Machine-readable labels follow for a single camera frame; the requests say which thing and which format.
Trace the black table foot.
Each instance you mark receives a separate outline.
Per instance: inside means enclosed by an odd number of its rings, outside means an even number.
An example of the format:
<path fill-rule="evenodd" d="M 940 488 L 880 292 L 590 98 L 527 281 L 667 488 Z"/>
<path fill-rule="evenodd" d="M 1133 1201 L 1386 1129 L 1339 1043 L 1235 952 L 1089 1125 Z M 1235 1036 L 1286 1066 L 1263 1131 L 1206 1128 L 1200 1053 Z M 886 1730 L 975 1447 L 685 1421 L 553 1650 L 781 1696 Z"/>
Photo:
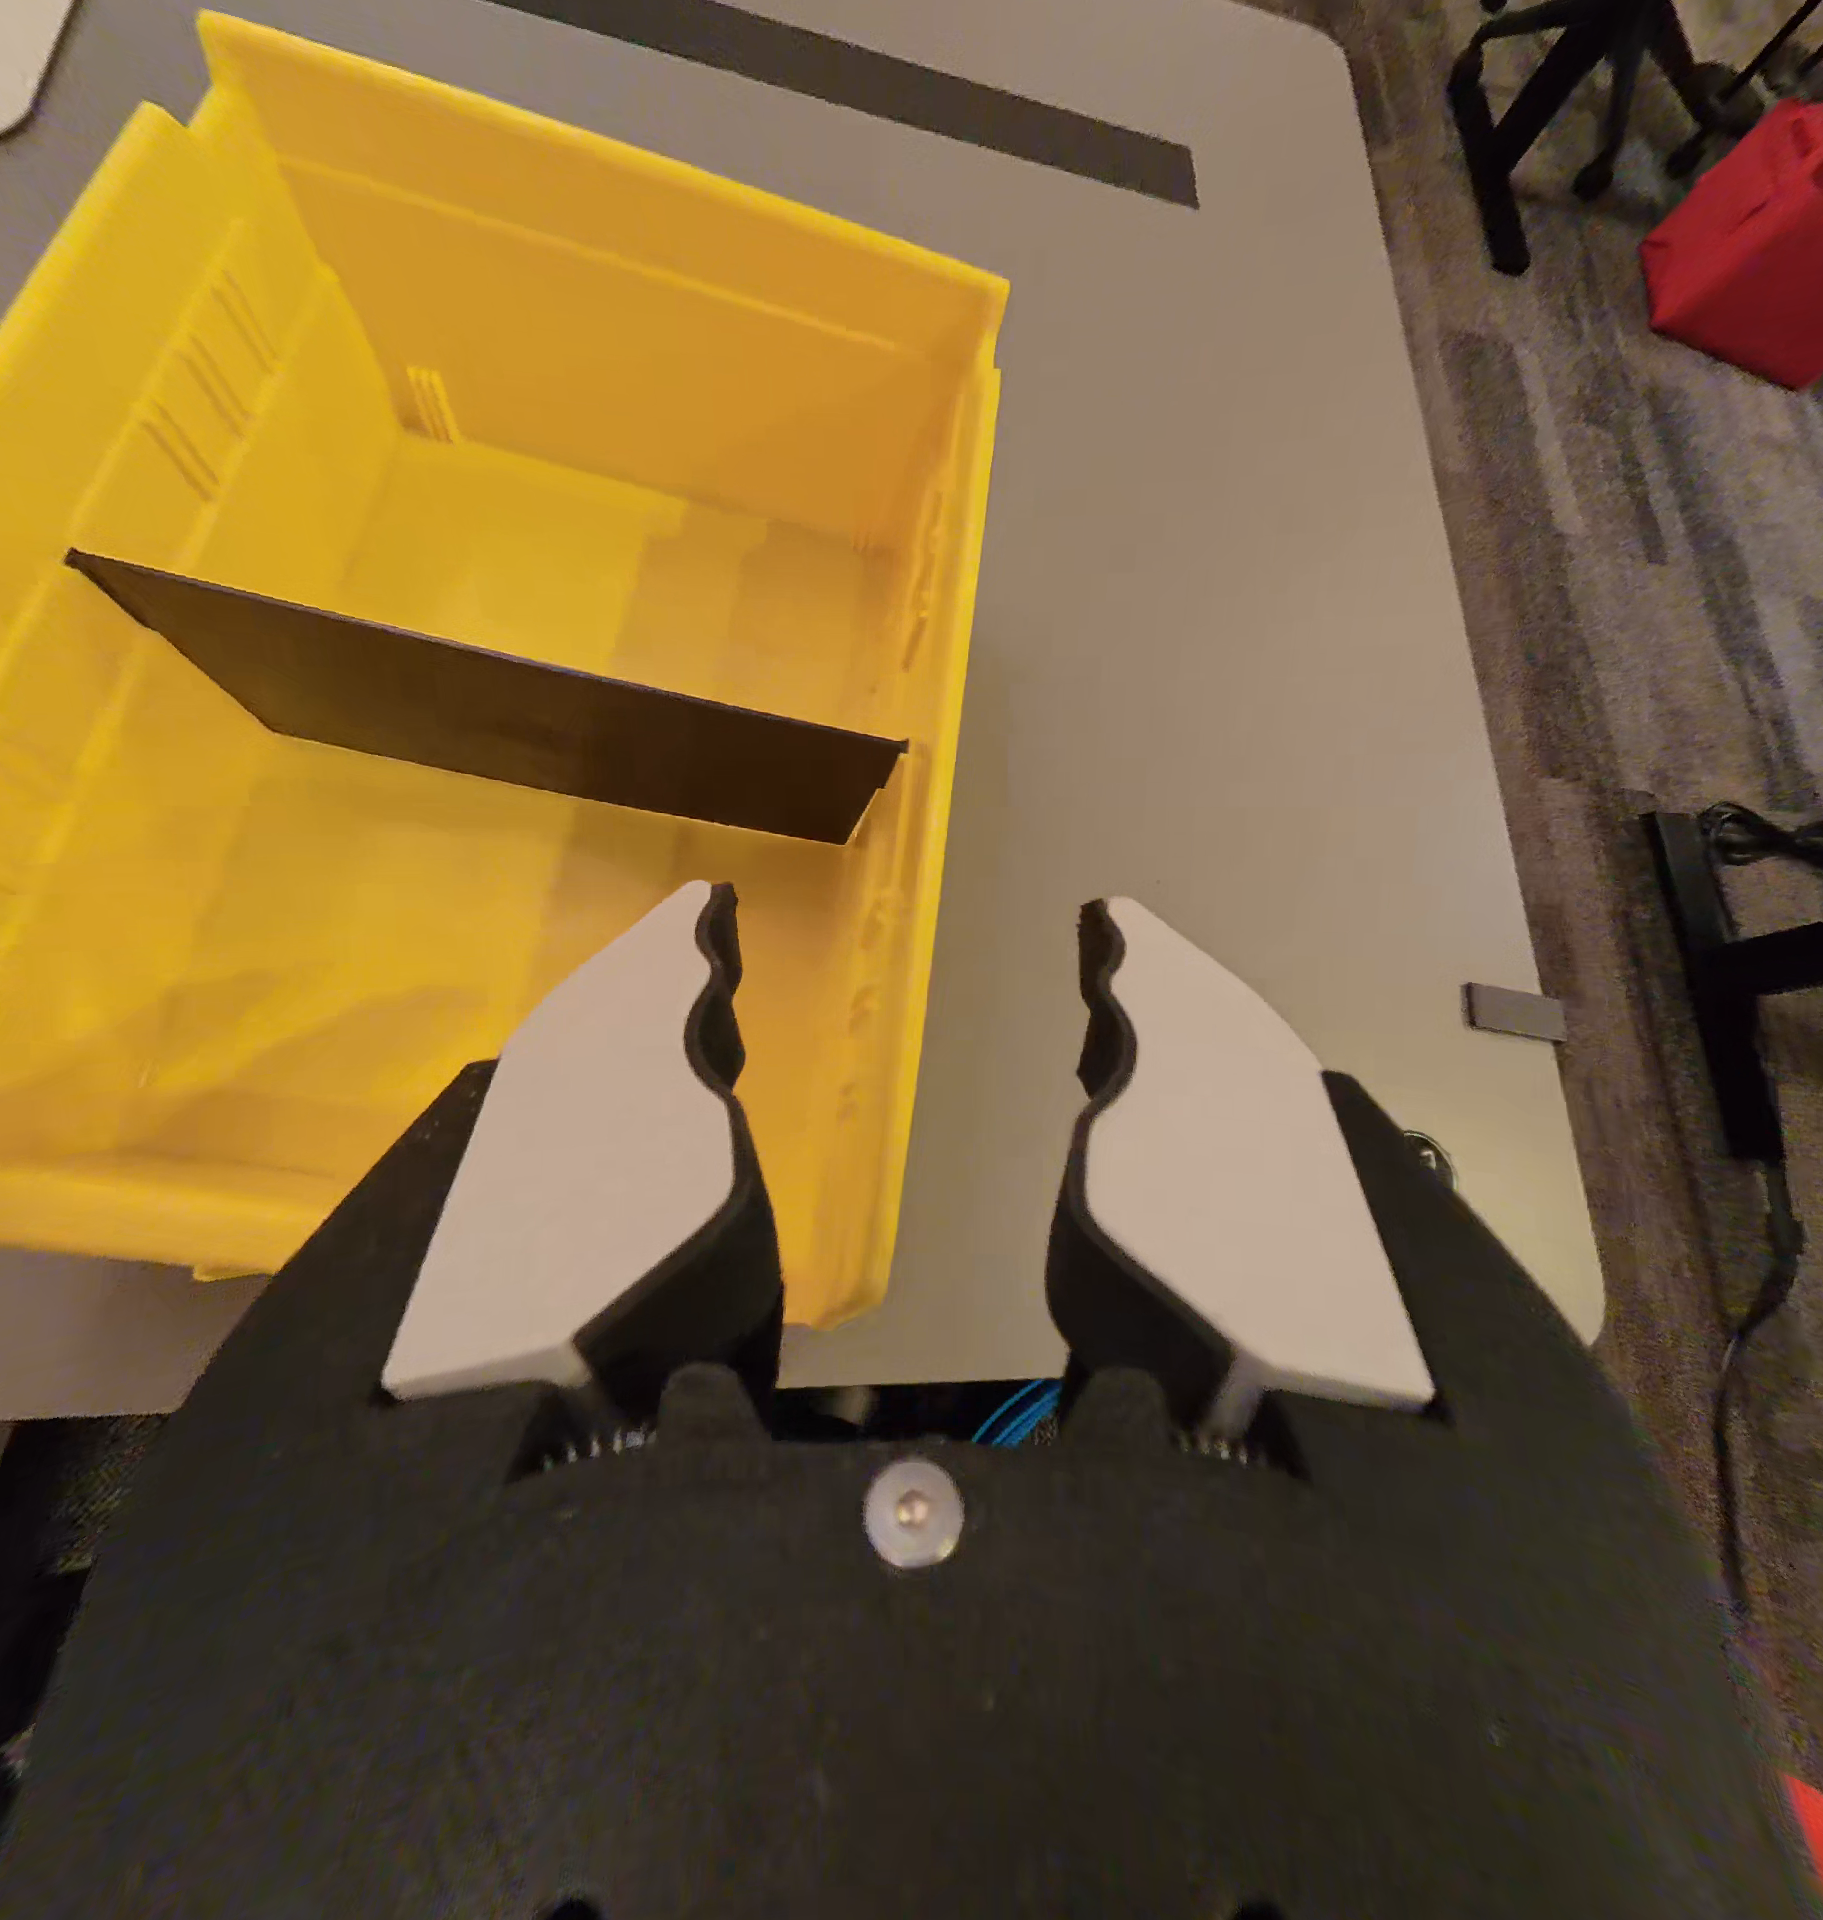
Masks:
<path fill-rule="evenodd" d="M 1719 1111 L 1739 1161 L 1784 1166 L 1779 1092 L 1763 1053 L 1763 1000 L 1823 990 L 1823 920 L 1745 935 L 1722 877 L 1767 859 L 1823 874 L 1823 821 L 1777 826 L 1739 804 L 1640 819 L 1685 970 L 1689 1009 Z"/>

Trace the red fabric bin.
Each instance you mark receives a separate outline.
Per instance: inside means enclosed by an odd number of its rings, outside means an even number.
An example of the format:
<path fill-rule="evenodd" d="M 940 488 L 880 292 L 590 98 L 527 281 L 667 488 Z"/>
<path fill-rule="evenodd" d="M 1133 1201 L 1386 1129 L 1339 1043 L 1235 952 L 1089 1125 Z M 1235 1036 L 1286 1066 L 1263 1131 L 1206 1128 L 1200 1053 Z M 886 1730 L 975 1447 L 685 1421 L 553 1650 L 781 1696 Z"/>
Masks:
<path fill-rule="evenodd" d="M 1823 106 L 1773 107 L 1640 257 L 1654 335 L 1808 391 L 1823 377 Z"/>

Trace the yellow divided plastic bin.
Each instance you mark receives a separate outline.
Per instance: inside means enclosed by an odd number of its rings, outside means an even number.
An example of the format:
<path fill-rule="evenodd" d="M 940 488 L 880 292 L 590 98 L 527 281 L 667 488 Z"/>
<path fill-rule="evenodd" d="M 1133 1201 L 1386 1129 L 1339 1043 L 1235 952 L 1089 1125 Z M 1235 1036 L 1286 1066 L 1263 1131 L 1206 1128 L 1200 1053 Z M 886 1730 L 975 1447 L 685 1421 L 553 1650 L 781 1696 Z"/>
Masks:
<path fill-rule="evenodd" d="M 688 881 L 788 1321 L 889 1283 L 1007 282 L 206 14 L 0 319 L 0 1245 L 272 1272 Z M 71 549 L 906 739 L 853 837 L 268 734 Z"/>

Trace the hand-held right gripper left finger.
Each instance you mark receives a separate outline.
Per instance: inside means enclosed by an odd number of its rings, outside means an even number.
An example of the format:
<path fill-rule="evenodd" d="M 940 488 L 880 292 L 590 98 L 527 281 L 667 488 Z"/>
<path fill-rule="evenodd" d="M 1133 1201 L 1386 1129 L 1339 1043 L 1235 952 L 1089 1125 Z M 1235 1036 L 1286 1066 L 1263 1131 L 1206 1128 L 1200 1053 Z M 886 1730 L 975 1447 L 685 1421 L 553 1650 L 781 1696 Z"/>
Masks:
<path fill-rule="evenodd" d="M 501 1045 L 382 1385 L 655 1409 L 685 1366 L 778 1385 L 777 1206 L 738 1082 L 739 901 L 693 881 Z"/>

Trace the black tape strip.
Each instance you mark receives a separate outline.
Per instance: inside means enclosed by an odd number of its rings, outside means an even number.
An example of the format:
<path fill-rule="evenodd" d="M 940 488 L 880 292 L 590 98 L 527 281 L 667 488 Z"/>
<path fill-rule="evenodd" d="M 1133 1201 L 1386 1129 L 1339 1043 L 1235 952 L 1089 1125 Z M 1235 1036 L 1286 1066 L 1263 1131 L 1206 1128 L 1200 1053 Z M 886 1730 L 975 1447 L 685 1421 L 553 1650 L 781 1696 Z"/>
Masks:
<path fill-rule="evenodd" d="M 1178 210 L 1200 209 L 1195 161 L 1184 142 L 738 5 L 509 3 L 506 11 Z"/>

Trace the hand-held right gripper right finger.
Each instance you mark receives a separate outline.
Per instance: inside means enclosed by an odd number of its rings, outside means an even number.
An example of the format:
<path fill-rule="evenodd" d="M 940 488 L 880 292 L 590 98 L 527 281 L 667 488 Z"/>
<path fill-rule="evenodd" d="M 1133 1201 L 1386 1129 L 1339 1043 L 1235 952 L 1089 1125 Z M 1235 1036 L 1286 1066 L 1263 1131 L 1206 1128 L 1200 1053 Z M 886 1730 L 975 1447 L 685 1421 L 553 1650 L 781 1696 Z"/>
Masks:
<path fill-rule="evenodd" d="M 1136 901 L 1078 915 L 1089 1012 L 1046 1259 L 1071 1366 L 1136 1370 L 1178 1427 L 1268 1395 L 1421 1412 L 1436 1385 L 1324 1070 Z"/>

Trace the black chair base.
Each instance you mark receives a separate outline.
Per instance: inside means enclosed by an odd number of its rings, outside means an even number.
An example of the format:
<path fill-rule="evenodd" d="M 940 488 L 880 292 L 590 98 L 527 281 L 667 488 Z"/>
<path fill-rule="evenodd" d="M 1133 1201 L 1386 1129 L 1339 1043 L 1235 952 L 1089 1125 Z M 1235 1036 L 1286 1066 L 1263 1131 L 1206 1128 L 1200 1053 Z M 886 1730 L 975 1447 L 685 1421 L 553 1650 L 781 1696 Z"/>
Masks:
<path fill-rule="evenodd" d="M 1573 197 L 1583 204 L 1597 204 L 1616 181 L 1647 65 L 1689 114 L 1691 136 L 1668 156 L 1668 176 L 1689 181 L 1717 142 L 1734 142 L 1760 120 L 1754 94 L 1765 70 L 1819 11 L 1819 3 L 1793 6 L 1751 60 L 1728 67 L 1697 57 L 1671 3 L 1483 5 L 1480 23 L 1446 75 L 1446 107 L 1489 267 L 1508 278 L 1530 270 L 1516 174 L 1597 70 L 1609 78 L 1597 152 L 1571 181 Z M 1488 54 L 1521 38 L 1549 38 L 1549 45 L 1510 102 L 1495 109 L 1485 83 Z"/>

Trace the black bin divider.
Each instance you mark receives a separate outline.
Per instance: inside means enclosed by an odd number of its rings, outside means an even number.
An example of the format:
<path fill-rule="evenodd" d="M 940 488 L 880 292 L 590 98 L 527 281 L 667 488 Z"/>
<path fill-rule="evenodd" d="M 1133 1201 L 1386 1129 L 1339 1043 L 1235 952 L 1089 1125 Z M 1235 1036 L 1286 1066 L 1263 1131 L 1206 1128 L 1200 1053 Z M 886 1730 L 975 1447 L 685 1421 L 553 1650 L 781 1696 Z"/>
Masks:
<path fill-rule="evenodd" d="M 833 847 L 908 754 L 85 549 L 65 561 L 268 734 L 333 751 Z"/>

